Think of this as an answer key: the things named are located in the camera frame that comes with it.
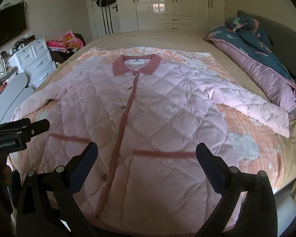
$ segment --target dresser drawer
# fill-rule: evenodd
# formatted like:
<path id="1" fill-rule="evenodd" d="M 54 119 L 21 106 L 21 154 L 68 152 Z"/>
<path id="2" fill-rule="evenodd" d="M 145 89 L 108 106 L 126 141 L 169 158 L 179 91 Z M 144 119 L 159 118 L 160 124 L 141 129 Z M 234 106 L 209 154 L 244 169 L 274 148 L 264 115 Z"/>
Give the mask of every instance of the dresser drawer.
<path id="1" fill-rule="evenodd" d="M 16 55 L 19 62 L 19 69 L 24 68 L 28 64 L 35 61 L 35 56 L 32 47 L 26 48 Z"/>
<path id="2" fill-rule="evenodd" d="M 48 66 L 42 69 L 42 71 L 38 74 L 38 76 L 33 79 L 30 83 L 30 86 L 34 89 L 37 89 L 45 80 L 48 78 L 51 73 L 56 70 L 56 64 L 52 61 Z"/>
<path id="3" fill-rule="evenodd" d="M 35 58 L 39 58 L 47 51 L 47 44 L 45 39 L 40 39 L 38 42 L 32 45 Z"/>
<path id="4" fill-rule="evenodd" d="M 32 64 L 23 68 L 21 71 L 26 73 L 30 79 L 33 79 L 43 68 L 51 63 L 52 58 L 49 51 L 45 50 L 45 54 L 36 59 Z"/>
<path id="5" fill-rule="evenodd" d="M 155 29 L 187 31 L 187 30 L 193 30 L 193 27 L 191 25 L 156 23 Z"/>
<path id="6" fill-rule="evenodd" d="M 193 25 L 193 17 L 177 15 L 158 15 L 157 23 Z"/>

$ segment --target beige bed sheet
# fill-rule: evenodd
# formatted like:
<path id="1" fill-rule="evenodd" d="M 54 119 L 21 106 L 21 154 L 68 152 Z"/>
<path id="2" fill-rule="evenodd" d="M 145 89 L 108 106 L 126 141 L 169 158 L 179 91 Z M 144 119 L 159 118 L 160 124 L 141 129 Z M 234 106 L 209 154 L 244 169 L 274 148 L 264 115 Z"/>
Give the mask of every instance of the beige bed sheet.
<path id="1" fill-rule="evenodd" d="M 61 64 L 57 70 L 40 86 L 39 90 L 43 89 L 68 63 L 74 61 L 92 47 L 113 50 L 118 48 L 146 46 L 191 52 L 208 52 L 212 54 L 217 62 L 220 63 L 232 76 L 235 77 L 240 85 L 267 100 L 264 92 L 253 82 L 253 80 L 242 69 L 240 69 L 234 61 L 217 49 L 213 44 L 203 41 L 204 37 L 205 34 L 201 32 L 178 32 L 164 30 L 134 31 L 105 36 L 89 43 L 69 60 Z M 276 135 L 284 160 L 284 168 L 282 169 L 284 171 L 284 179 L 281 187 L 286 186 L 296 178 L 296 111 L 295 117 L 290 122 L 290 132 L 290 138 L 283 138 L 282 136 Z"/>

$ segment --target red collar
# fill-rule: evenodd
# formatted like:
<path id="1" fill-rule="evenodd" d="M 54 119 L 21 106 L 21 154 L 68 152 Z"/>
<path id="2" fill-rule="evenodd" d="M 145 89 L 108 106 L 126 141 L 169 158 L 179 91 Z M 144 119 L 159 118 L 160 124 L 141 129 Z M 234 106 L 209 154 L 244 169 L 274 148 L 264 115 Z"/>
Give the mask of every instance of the red collar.
<path id="1" fill-rule="evenodd" d="M 146 66 L 142 67 L 140 70 L 132 71 L 129 69 L 125 64 L 124 61 L 127 60 L 135 60 L 135 59 L 143 59 L 143 60 L 151 60 Z M 157 67 L 159 66 L 161 61 L 161 57 L 159 57 L 157 54 L 151 54 L 146 56 L 126 56 L 121 55 L 119 58 L 117 58 L 115 61 L 113 61 L 113 74 L 114 76 L 119 76 L 122 74 L 125 74 L 127 72 L 132 71 L 133 73 L 144 73 L 147 75 L 152 75 Z"/>

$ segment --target tv screen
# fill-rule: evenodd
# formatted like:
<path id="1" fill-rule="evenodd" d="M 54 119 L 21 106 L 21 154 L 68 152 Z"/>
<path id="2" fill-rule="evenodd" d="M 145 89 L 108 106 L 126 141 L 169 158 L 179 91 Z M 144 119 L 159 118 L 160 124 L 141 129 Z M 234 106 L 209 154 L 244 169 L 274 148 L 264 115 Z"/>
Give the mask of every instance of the tv screen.
<path id="1" fill-rule="evenodd" d="M 26 29 L 24 3 L 0 11 L 0 46 Z"/>

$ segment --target silver bolt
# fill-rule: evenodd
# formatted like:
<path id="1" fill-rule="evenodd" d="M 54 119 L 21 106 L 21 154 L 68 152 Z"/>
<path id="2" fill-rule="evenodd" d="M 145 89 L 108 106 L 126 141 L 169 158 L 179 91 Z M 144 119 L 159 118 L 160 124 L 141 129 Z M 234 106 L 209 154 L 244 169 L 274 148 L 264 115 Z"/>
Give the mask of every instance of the silver bolt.
<path id="1" fill-rule="evenodd" d="M 234 174 L 236 174 L 238 172 L 238 169 L 235 166 L 231 166 L 229 170 L 230 170 L 230 172 L 232 172 Z"/>
<path id="2" fill-rule="evenodd" d="M 32 175 L 34 175 L 34 173 L 35 173 L 34 170 L 30 170 L 29 172 L 27 172 L 27 175 L 32 176 Z"/>
<path id="3" fill-rule="evenodd" d="M 56 172 L 57 172 L 57 173 L 61 173 L 61 172 L 63 172 L 64 170 L 65 170 L 65 168 L 64 168 L 63 166 L 59 166 L 59 167 L 56 168 Z"/>
<path id="4" fill-rule="evenodd" d="M 266 177 L 266 176 L 267 176 L 267 174 L 266 174 L 265 171 L 263 171 L 263 170 L 261 170 L 261 171 L 259 172 L 259 174 L 260 174 L 260 176 L 263 176 L 263 177 Z"/>

